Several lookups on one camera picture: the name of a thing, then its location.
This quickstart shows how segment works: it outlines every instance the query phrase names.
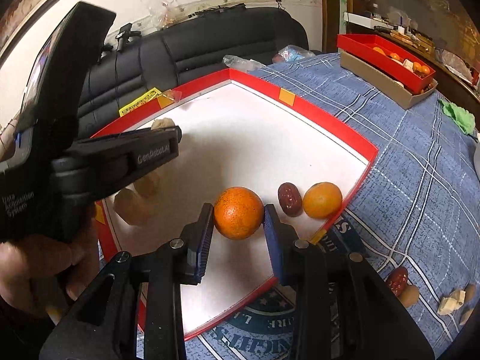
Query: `orange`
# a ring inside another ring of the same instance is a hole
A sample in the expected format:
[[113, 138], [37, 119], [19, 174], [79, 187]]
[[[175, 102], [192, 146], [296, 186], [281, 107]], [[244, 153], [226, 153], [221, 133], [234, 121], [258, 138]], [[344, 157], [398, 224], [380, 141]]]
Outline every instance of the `orange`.
[[248, 238], [260, 227], [262, 221], [263, 203], [248, 188], [228, 188], [215, 203], [215, 227], [229, 239]]
[[400, 61], [400, 56], [396, 52], [390, 54], [390, 58], [394, 59], [395, 61]]
[[385, 52], [384, 52], [380, 47], [374, 47], [373, 49], [374, 49], [375, 51], [378, 51], [380, 54], [383, 54], [384, 56], [386, 56], [386, 55], [385, 55]]
[[303, 210], [310, 218], [327, 218], [342, 206], [342, 192], [335, 184], [324, 182], [310, 187], [303, 197]]
[[421, 72], [425, 73], [426, 75], [430, 74], [430, 68], [426, 65], [423, 65], [420, 69]]

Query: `white tray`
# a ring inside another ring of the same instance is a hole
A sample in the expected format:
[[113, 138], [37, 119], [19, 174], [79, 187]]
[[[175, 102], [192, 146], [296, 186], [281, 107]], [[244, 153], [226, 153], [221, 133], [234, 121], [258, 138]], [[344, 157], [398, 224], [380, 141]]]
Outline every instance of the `white tray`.
[[[183, 134], [179, 157], [159, 168], [160, 208], [147, 226], [127, 225], [113, 210], [113, 196], [99, 205], [99, 237], [107, 259], [119, 250], [152, 252], [178, 237], [184, 225], [198, 219], [204, 202], [215, 204], [232, 186], [247, 187], [263, 204], [273, 203], [281, 221], [293, 225], [300, 238], [315, 242], [319, 230], [329, 228], [351, 199], [378, 151], [302, 98], [235, 70], [210, 74], [178, 90], [179, 103], [153, 100], [96, 135], [149, 127], [160, 115], [172, 118]], [[339, 212], [328, 221], [304, 213], [284, 215], [277, 198], [280, 184], [292, 182], [303, 195], [322, 181], [340, 187], [344, 202]], [[186, 339], [215, 326], [274, 283], [262, 227], [243, 241], [215, 230], [202, 283], [181, 286]], [[141, 304], [141, 327], [144, 318]]]

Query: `red box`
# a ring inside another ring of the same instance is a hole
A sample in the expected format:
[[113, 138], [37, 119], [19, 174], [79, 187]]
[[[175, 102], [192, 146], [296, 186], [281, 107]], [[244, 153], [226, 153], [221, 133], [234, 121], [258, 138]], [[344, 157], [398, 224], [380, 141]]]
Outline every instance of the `red box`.
[[[425, 65], [423, 61], [409, 53], [407, 50], [402, 49], [400, 46], [397, 46], [378, 35], [339, 35], [337, 37], [337, 47], [363, 59], [386, 74], [392, 76], [394, 79], [404, 84], [413, 93], [420, 93], [422, 89], [431, 83], [435, 75], [435, 70], [429, 66], [430, 74], [421, 78], [393, 61], [388, 55], [391, 53], [397, 53], [402, 60], [408, 59], [412, 62], [418, 62], [421, 65]], [[387, 56], [375, 51], [374, 47], [380, 47]]]

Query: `brown cardboard box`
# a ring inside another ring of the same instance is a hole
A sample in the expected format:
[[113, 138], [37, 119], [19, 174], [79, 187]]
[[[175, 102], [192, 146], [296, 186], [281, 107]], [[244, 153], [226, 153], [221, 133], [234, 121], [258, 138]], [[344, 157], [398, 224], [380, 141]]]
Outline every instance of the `brown cardboard box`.
[[361, 59], [343, 50], [340, 50], [340, 66], [348, 69], [352, 73], [363, 78], [368, 83], [374, 85], [378, 90], [385, 93], [385, 95], [394, 100], [403, 109], [409, 109], [415, 104], [421, 102], [435, 90], [438, 84], [434, 79], [432, 81], [432, 89], [426, 91], [425, 93], [414, 96], [376, 67], [373, 67], [371, 64], [362, 61]]

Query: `tablecloth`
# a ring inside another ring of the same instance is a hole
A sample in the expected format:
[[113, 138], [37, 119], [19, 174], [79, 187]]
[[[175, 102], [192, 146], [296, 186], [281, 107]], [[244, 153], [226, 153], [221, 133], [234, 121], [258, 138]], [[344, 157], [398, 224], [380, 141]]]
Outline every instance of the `tablecloth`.
[[[480, 183], [473, 165], [474, 140], [442, 114], [439, 92], [405, 111], [340, 67], [337, 53], [274, 64], [252, 74], [335, 115], [378, 147], [373, 168], [342, 220], [362, 237], [368, 261], [382, 278], [399, 265], [408, 269], [421, 293], [409, 313], [438, 357], [461, 329], [462, 312], [480, 295], [477, 291], [452, 315], [436, 313], [442, 296], [468, 282], [480, 284]], [[186, 342], [188, 359], [284, 359], [293, 314], [294, 306], [272, 289]], [[141, 333], [138, 356], [143, 357]]]

